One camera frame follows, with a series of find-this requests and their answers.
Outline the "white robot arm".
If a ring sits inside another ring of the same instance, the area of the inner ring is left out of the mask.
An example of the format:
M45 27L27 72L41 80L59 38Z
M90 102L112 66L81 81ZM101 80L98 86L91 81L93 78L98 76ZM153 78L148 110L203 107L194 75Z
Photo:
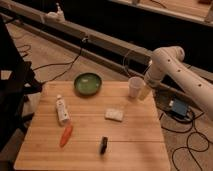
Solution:
M153 51L152 64L144 76L150 88L156 88L168 75L213 121L213 84L185 67L185 52L180 46L161 47Z

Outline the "translucent yellowish gripper finger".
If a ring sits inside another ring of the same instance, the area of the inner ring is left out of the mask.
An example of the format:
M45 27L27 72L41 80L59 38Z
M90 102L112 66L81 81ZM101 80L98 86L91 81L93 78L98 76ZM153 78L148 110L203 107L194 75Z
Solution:
M148 85L144 85L141 88L139 99L144 100L149 95L150 92L151 92L151 88Z

